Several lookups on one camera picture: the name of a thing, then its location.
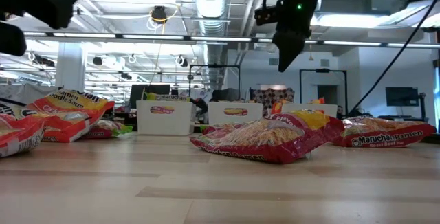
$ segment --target wooden table surface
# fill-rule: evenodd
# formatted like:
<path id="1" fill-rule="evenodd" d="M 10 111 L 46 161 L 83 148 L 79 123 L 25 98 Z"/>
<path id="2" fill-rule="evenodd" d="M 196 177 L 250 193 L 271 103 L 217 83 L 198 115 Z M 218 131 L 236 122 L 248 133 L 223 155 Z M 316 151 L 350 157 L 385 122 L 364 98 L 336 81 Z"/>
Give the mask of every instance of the wooden table surface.
<path id="1" fill-rule="evenodd" d="M 273 165 L 187 137 L 44 143 L 0 159 L 0 224 L 440 223 L 440 146 L 326 144 Z"/>

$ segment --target maruchan ramen package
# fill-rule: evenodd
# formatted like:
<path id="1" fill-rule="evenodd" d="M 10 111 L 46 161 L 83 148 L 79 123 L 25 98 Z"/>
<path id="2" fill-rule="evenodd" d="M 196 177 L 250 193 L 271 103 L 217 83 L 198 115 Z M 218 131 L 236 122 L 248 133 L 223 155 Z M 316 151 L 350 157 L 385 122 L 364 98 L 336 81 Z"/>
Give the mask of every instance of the maruchan ramen package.
<path id="1" fill-rule="evenodd" d="M 181 96 L 174 96 L 174 95 L 164 95 L 164 94 L 156 94 L 156 93 L 148 93 L 146 95 L 146 100 L 190 102 L 190 98 L 189 97 L 181 97 Z"/>
<path id="2" fill-rule="evenodd" d="M 95 125 L 93 125 L 87 134 L 81 137 L 81 139 L 112 138 L 130 133 L 132 130 L 132 126 L 125 126 L 114 121 L 99 120 Z"/>
<path id="3" fill-rule="evenodd" d="M 204 135 L 190 140 L 210 153 L 288 164 L 340 139 L 343 130 L 341 121 L 320 112 L 295 111 L 244 124 L 210 126 Z"/>
<path id="4" fill-rule="evenodd" d="M 90 128 L 113 108 L 115 102 L 90 93 L 58 90 L 26 106 L 27 109 L 55 115 L 58 123 L 48 123 L 44 142 L 73 142 L 89 132 Z"/>
<path id="5" fill-rule="evenodd" d="M 51 117 L 27 116 L 16 119 L 0 114 L 0 157 L 30 151 L 40 145 L 45 123 Z"/>
<path id="6" fill-rule="evenodd" d="M 342 139 L 334 142 L 344 147 L 398 148 L 420 142 L 435 132 L 424 122 L 390 121 L 373 117 L 351 117 L 344 120 Z"/>

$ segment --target white storage bin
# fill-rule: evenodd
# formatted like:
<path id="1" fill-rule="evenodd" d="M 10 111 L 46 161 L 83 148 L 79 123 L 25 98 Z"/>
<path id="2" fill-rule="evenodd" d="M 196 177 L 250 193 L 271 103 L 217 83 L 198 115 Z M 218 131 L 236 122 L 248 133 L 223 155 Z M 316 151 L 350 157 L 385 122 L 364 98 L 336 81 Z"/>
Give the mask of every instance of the white storage bin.
<path id="1" fill-rule="evenodd" d="M 263 104 L 211 102 L 208 115 L 211 125 L 250 122 L 263 117 Z"/>
<path id="2" fill-rule="evenodd" d="M 304 109 L 324 111 L 324 114 L 329 117 L 336 117 L 336 113 L 338 112 L 338 106 L 336 104 L 284 104 L 281 112 L 284 113 Z"/>
<path id="3" fill-rule="evenodd" d="M 136 105 L 140 135 L 194 133 L 195 105 L 190 102 L 138 100 Z"/>

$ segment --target doorway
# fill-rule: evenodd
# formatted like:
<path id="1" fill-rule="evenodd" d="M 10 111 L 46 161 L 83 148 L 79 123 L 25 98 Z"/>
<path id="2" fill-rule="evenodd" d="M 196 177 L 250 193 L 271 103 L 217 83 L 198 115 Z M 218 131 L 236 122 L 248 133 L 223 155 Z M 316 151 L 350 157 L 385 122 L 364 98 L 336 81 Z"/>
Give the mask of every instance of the doorway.
<path id="1" fill-rule="evenodd" d="M 318 85 L 318 98 L 324 98 L 325 104 L 338 104 L 338 86 Z"/>

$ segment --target red ramen bag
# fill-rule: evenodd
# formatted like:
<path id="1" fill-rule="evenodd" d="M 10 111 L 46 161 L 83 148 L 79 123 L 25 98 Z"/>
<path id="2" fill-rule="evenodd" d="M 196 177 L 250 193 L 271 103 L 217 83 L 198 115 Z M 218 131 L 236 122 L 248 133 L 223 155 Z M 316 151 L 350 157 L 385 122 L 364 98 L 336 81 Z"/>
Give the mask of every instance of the red ramen bag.
<path id="1" fill-rule="evenodd" d="M 0 157 L 30 151 L 40 145 L 45 131 L 45 122 L 51 117 L 27 116 L 16 119 L 12 115 L 0 114 Z"/>
<path id="2" fill-rule="evenodd" d="M 215 154 L 288 164 L 326 142 L 340 139 L 342 122 L 318 111 L 278 113 L 260 120 L 216 126 L 191 137 L 198 148 Z"/>
<path id="3" fill-rule="evenodd" d="M 47 124 L 44 142 L 73 142 L 89 132 L 105 111 L 114 105 L 114 101 L 90 93 L 61 89 L 26 107 L 59 117 L 58 124 Z"/>
<path id="4" fill-rule="evenodd" d="M 344 120 L 345 131 L 335 145 L 362 148 L 398 148 L 420 142 L 435 132 L 424 122 L 390 121 L 373 117 Z"/>
<path id="5" fill-rule="evenodd" d="M 106 139 L 130 133 L 132 126 L 107 120 L 99 120 L 81 139 Z"/>

